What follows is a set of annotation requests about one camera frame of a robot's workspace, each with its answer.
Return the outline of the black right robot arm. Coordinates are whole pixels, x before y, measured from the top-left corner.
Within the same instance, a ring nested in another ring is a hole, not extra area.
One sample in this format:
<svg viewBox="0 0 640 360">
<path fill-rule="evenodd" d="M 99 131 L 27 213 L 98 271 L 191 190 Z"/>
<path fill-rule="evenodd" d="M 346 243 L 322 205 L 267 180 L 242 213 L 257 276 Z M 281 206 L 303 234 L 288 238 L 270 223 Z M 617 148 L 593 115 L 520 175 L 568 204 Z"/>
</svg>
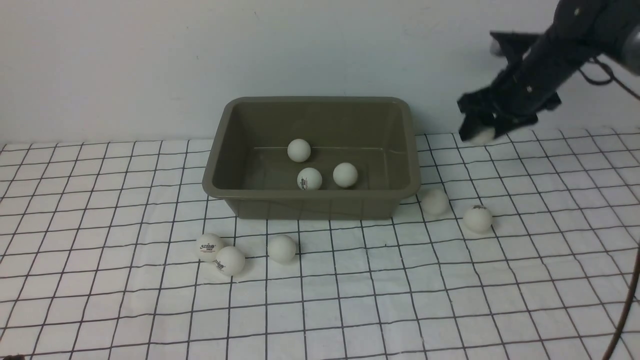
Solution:
<svg viewBox="0 0 640 360">
<path fill-rule="evenodd" d="M 540 112 L 562 104 L 558 89 L 601 55 L 638 75 L 639 32 L 637 0 L 560 0 L 544 32 L 493 30 L 494 52 L 507 66 L 458 99 L 460 139 L 486 144 L 535 125 Z"/>
</svg>

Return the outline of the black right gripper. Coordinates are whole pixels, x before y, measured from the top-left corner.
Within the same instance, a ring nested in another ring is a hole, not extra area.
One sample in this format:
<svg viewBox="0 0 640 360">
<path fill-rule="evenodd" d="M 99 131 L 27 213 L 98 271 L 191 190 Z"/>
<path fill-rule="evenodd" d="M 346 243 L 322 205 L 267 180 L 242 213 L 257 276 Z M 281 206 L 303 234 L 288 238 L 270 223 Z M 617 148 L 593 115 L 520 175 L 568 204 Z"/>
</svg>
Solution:
<svg viewBox="0 0 640 360">
<path fill-rule="evenodd" d="M 457 101 L 464 119 L 458 130 L 463 142 L 484 128 L 502 137 L 534 126 L 538 113 L 559 105 L 558 88 L 583 65 L 583 40 L 540 35 L 521 59 L 507 62 L 488 89 L 463 94 Z"/>
</svg>

